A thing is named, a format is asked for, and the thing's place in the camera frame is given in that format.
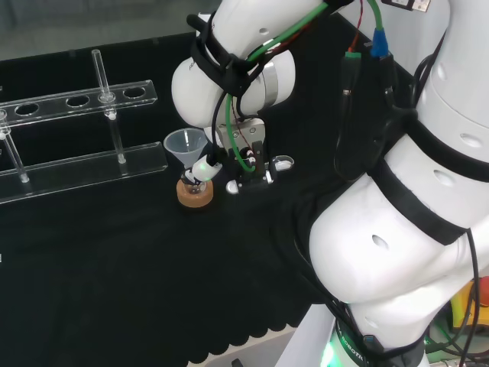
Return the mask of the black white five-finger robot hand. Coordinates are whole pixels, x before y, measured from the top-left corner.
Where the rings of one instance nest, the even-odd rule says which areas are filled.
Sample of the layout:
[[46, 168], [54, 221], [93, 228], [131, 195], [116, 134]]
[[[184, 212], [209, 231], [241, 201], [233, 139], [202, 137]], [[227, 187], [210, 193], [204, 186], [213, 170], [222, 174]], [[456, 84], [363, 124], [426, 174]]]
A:
[[251, 148], [241, 149], [238, 156], [232, 149], [225, 153], [223, 148], [212, 149], [189, 168], [185, 168], [181, 180], [192, 187], [207, 184], [221, 171], [228, 182], [225, 190], [231, 195], [261, 189], [274, 182], [276, 168], [265, 143], [258, 141]]

